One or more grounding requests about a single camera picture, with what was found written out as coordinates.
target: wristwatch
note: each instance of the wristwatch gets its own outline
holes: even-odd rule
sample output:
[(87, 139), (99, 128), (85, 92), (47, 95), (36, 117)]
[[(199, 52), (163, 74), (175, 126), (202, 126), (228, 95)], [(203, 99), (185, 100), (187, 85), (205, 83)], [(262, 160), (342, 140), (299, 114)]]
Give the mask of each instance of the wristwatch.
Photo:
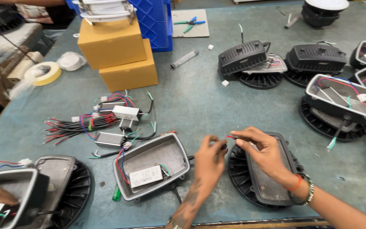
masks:
[(170, 217), (169, 218), (169, 221), (166, 225), (170, 225), (173, 229), (183, 229), (182, 227), (180, 227), (179, 225), (177, 225), (173, 220), (172, 218)]

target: small white connector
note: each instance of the small white connector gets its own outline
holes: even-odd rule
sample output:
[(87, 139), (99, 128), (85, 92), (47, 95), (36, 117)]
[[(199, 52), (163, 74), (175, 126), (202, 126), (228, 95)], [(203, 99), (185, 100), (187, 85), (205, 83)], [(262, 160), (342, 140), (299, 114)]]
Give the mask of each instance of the small white connector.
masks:
[(72, 122), (74, 122), (74, 123), (80, 122), (80, 117), (79, 116), (72, 117)]
[(230, 82), (224, 80), (221, 84), (224, 85), (224, 86), (227, 86)]
[(132, 143), (130, 141), (127, 141), (125, 144), (124, 144), (124, 150), (128, 150), (129, 148), (132, 147)]
[(29, 158), (27, 159), (22, 159), (20, 161), (18, 161), (18, 165), (23, 165), (24, 168), (32, 168), (34, 165), (33, 165), (33, 161)]
[(98, 119), (100, 117), (100, 114), (97, 112), (91, 113), (94, 119)]
[(357, 98), (360, 102), (365, 102), (366, 101), (366, 94), (359, 94), (359, 95), (357, 95)]

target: gray cutting mat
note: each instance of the gray cutting mat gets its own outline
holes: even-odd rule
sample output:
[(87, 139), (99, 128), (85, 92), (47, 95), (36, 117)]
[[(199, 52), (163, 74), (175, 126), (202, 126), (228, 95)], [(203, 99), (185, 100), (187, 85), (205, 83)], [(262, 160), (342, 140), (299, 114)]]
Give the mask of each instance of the gray cutting mat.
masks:
[(206, 21), (204, 24), (194, 25), (190, 31), (183, 33), (188, 24), (174, 24), (173, 34), (174, 38), (195, 38), (195, 37), (209, 37), (210, 32), (208, 30), (207, 15), (205, 9), (191, 9), (191, 10), (173, 10), (172, 11), (172, 22), (190, 21), (192, 18), (197, 16), (197, 21)]

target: stacked cardboard boxes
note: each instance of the stacked cardboard boxes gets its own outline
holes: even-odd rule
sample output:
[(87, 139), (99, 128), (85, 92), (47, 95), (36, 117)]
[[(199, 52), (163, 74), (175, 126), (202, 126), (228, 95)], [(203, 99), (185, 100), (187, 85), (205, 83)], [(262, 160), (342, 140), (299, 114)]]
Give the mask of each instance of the stacked cardboard boxes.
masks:
[(99, 69), (110, 92), (157, 85), (149, 39), (133, 18), (90, 25), (83, 19), (77, 42), (93, 70)]

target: blue-gray work surface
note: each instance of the blue-gray work surface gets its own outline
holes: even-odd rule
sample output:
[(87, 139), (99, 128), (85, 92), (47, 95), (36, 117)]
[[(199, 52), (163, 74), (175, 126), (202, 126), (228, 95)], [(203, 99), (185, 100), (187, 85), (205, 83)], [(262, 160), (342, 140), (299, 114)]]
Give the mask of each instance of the blue-gray work surface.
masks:
[[(223, 138), (231, 130), (242, 130), (250, 125), (281, 133), (316, 185), (366, 212), (366, 137), (351, 143), (337, 143), (332, 151), (327, 152), (325, 148), (330, 139), (314, 132), (299, 115), (298, 104), (304, 89), (285, 79), (276, 88), (266, 91), (248, 88), (233, 78), (228, 78), (230, 84), (225, 87), (221, 85), (224, 79), (217, 68), (218, 54), (241, 42), (238, 23), (244, 29), (245, 41), (270, 41), (270, 52), (283, 58), (294, 45), (315, 44), (322, 40), (337, 43), (336, 46), (349, 58), (358, 43), (366, 40), (366, 4), (352, 2), (333, 25), (319, 29), (311, 28), (303, 20), (284, 29), (287, 17), (279, 13), (276, 6), (207, 9), (210, 37), (173, 39), (172, 52), (153, 54), (159, 85), (131, 90), (130, 95), (146, 98), (146, 91), (152, 94), (158, 133), (177, 130), (188, 155), (196, 152), (207, 134)], [(282, 5), (281, 10), (299, 13), (301, 3)], [(45, 61), (56, 61), (67, 51), (81, 53), (77, 38), (73, 37), (79, 32), (79, 26), (80, 19), (76, 18)], [(207, 49), (209, 44), (214, 45), (213, 50)], [(200, 54), (175, 70), (170, 68), (173, 61), (193, 49)], [(342, 76), (349, 77), (353, 71), (348, 67), (345, 69)], [(115, 156), (86, 159), (97, 149), (86, 134), (68, 139), (57, 147), (42, 144), (43, 130), (48, 127), (44, 120), (48, 117), (70, 120), (72, 116), (89, 113), (94, 99), (102, 95), (109, 95), (109, 91), (98, 71), (85, 65), (74, 72), (63, 71), (53, 83), (35, 88), (26, 98), (12, 101), (0, 116), (0, 160), (35, 160), (43, 155), (65, 154), (85, 163), (94, 176), (94, 192), (71, 229), (165, 225), (179, 205), (175, 194), (159, 190), (138, 203), (112, 201), (115, 188), (112, 162)], [(106, 132), (119, 133), (119, 128), (113, 127)], [(231, 148), (233, 141), (228, 141)], [(182, 186), (178, 187), (182, 198), (193, 180), (193, 172), (192, 168)], [(309, 216), (318, 215), (309, 207), (270, 211), (251, 204), (239, 194), (225, 172), (194, 222)]]

